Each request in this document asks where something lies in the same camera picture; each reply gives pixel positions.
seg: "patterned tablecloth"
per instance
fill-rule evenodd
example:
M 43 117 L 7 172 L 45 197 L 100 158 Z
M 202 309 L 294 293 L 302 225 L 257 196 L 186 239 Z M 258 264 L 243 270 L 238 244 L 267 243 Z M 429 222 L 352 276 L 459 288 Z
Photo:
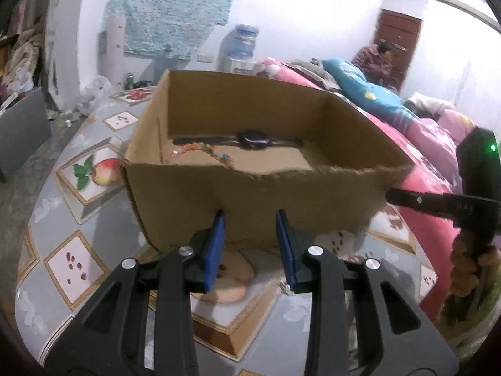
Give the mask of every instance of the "patterned tablecloth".
M 147 261 L 158 256 L 141 233 L 123 182 L 113 175 L 115 160 L 123 156 L 148 104 L 111 99 L 103 103 L 64 149 L 39 195 L 19 263 L 16 321 L 24 344 L 41 364 L 85 301 L 124 258 Z M 418 241 L 392 206 L 374 217 L 366 233 L 335 231 L 317 243 L 348 260 L 379 259 L 418 302 L 437 280 Z M 195 334 L 198 326 L 209 327 L 222 341 L 217 345 L 196 338 L 200 374 L 302 375 L 311 296 L 280 291 L 276 254 L 237 255 L 227 256 L 219 272 L 220 280 L 235 283 L 236 291 L 216 292 L 205 301 L 192 298 Z M 239 259 L 246 261 L 247 270 Z M 145 348 L 149 368 L 154 295 L 150 302 Z M 242 336 L 241 330 L 249 328 L 242 326 L 245 321 L 252 322 L 252 331 Z M 228 340 L 231 349 L 223 348 Z

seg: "light switch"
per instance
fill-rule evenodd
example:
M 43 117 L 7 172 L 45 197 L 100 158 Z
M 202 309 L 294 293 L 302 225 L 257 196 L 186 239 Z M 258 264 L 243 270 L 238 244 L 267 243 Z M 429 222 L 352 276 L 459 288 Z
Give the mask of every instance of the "light switch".
M 196 57 L 197 62 L 205 62 L 207 64 L 212 63 L 213 60 L 214 56 L 209 54 L 198 54 Z

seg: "floor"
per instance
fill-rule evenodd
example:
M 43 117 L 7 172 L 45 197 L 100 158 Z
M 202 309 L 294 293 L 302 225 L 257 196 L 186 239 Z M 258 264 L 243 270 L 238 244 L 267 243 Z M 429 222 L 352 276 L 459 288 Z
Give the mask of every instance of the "floor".
M 24 231 L 52 167 L 82 124 L 67 127 L 60 117 L 51 121 L 52 137 L 26 161 L 16 176 L 0 182 L 0 301 L 12 300 Z

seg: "metal screw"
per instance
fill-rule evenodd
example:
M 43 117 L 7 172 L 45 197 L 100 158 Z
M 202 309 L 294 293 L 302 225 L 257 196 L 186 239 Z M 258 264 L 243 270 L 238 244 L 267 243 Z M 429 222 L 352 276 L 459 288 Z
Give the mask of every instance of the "metal screw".
M 193 254 L 193 248 L 191 246 L 181 246 L 179 248 L 179 254 L 182 256 L 191 256 Z
M 375 258 L 370 258 L 369 260 L 367 260 L 365 262 L 365 265 L 367 266 L 368 269 L 371 270 L 377 270 L 381 266 L 379 261 L 377 261 Z
M 310 253 L 312 256 L 320 256 L 323 252 L 324 249 L 320 246 L 310 246 L 308 248 L 308 253 Z
M 125 268 L 125 270 L 132 269 L 136 267 L 136 261 L 133 258 L 126 258 L 122 261 L 122 267 Z

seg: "pink bedding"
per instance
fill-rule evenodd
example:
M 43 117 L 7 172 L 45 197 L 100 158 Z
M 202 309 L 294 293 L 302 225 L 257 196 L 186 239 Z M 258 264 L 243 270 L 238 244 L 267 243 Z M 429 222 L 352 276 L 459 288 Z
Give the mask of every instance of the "pink bedding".
M 318 89 L 309 80 L 276 60 L 268 59 L 260 62 L 255 69 L 259 70 L 260 76 L 265 75 L 270 79 L 288 81 Z M 413 120 L 406 138 L 392 126 L 358 107 L 357 109 L 414 160 L 416 167 L 402 184 L 403 189 L 417 192 L 452 193 L 453 184 L 458 177 L 458 167 L 455 156 L 455 139 L 453 140 L 449 136 L 447 129 L 453 129 L 455 122 L 457 122 L 457 112 L 447 115 L 443 126 L 439 126 L 433 120 L 416 118 Z M 459 136 L 464 134 L 465 137 L 470 130 L 464 127 L 461 128 L 461 131 L 454 131 L 454 133 L 459 134 Z M 437 273 L 437 284 L 421 302 L 423 311 L 429 318 L 436 320 L 450 289 L 452 264 L 449 261 L 449 256 L 452 252 L 452 242 L 458 234 L 458 230 L 452 226 L 451 221 L 421 214 L 412 209 L 400 208 L 400 213 Z
M 449 182 L 437 173 L 432 164 L 401 133 L 365 111 L 360 110 L 360 112 L 387 134 L 416 163 L 416 167 L 402 184 L 403 189 L 417 192 L 452 192 Z M 437 284 L 421 302 L 423 311 L 429 318 L 436 320 L 450 289 L 452 264 L 449 256 L 452 252 L 452 242 L 459 231 L 452 226 L 452 221 L 446 219 L 431 217 L 409 208 L 400 208 L 400 213 L 437 273 Z

